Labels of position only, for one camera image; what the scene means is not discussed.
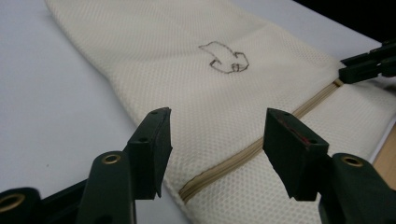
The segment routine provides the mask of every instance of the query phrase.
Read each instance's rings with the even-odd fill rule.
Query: white background
[[[338,60],[380,46],[292,1],[233,2]],[[43,0],[0,0],[0,192],[33,187],[44,198],[74,185],[134,129]],[[136,204],[138,223],[188,222],[164,188],[160,200]]]

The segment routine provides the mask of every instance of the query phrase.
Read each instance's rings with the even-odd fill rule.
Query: zipper tape
[[[337,78],[333,83],[325,87],[305,104],[301,105],[298,109],[292,112],[292,114],[297,119],[302,118],[305,114],[315,108],[315,106],[319,105],[343,84],[344,83]],[[181,200],[183,200],[184,203],[187,203],[189,199],[191,199],[206,186],[244,165],[259,155],[260,152],[262,152],[262,138],[258,139],[253,144],[241,150],[237,154],[231,156],[231,158],[227,159],[226,161],[223,161],[222,163],[219,163],[218,165],[203,171],[187,182],[178,192]]]

